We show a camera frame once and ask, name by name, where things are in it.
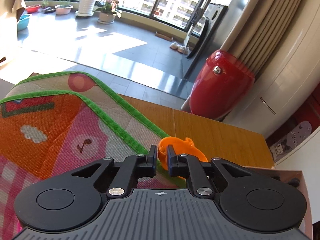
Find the red plastic basin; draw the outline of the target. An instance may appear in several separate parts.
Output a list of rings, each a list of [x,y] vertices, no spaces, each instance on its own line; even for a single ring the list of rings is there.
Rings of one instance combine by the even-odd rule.
[[[39,9],[40,9],[40,7],[41,7],[40,4],[34,4],[34,5],[29,5],[29,6],[27,6],[25,10],[26,10],[26,12],[27,12],[28,14],[33,14],[33,13],[38,12]]]

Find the blue plastic basin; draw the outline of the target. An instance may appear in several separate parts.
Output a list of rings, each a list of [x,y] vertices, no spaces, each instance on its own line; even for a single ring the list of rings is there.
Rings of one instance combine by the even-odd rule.
[[[24,29],[27,29],[30,18],[31,18],[31,14],[22,15],[17,22],[17,31],[22,31]]]

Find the colourful play mat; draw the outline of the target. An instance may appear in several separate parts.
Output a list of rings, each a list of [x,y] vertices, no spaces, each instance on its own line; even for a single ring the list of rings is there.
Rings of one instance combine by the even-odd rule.
[[[38,181],[112,157],[146,154],[174,134],[173,110],[135,109],[82,72],[30,77],[1,100],[1,239],[18,233],[14,200]]]

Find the pink flower pot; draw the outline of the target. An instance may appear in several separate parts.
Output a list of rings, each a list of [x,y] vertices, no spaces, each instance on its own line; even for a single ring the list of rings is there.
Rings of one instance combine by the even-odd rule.
[[[112,24],[116,17],[121,18],[119,0],[101,0],[100,4],[101,7],[96,10],[99,12],[98,23]]]

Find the white cabinet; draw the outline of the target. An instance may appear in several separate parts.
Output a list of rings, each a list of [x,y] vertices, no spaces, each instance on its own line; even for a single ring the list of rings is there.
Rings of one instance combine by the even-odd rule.
[[[223,122],[267,138],[318,83],[319,0],[302,0],[253,88]]]

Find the low white planter bowl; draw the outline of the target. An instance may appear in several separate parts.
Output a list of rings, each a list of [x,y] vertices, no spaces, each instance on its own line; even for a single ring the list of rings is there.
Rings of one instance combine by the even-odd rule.
[[[71,4],[60,4],[55,6],[55,12],[57,15],[67,15],[72,9],[73,6]]]

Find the orange plastic toy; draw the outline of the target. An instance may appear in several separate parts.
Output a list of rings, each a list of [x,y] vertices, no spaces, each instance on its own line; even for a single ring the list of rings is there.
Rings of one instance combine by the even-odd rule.
[[[202,153],[198,148],[195,147],[194,142],[190,138],[185,138],[184,140],[177,137],[165,137],[158,143],[158,159],[161,163],[161,167],[165,172],[162,172],[171,180],[173,179],[182,179],[182,177],[172,178],[168,174],[168,164],[167,164],[167,147],[172,145],[176,155],[179,154],[189,154],[196,156],[202,162],[208,162],[207,157]]]

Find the beige curtain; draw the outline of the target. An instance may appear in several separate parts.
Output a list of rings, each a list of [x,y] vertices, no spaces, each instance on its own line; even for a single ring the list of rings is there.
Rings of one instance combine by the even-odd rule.
[[[256,76],[294,17],[301,0],[248,0],[221,46]]]

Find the tall white plant pot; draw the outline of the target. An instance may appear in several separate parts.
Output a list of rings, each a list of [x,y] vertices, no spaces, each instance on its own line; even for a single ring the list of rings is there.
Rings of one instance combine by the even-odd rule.
[[[93,16],[93,8],[96,0],[80,0],[78,11],[75,12],[76,17]]]

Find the white slippers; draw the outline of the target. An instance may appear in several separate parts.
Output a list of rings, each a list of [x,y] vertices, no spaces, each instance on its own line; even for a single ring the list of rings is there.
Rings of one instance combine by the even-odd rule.
[[[172,50],[176,50],[179,53],[184,54],[184,55],[188,55],[190,53],[190,50],[188,47],[182,46],[182,45],[178,44],[177,42],[172,42],[172,44],[170,45],[170,48]]]

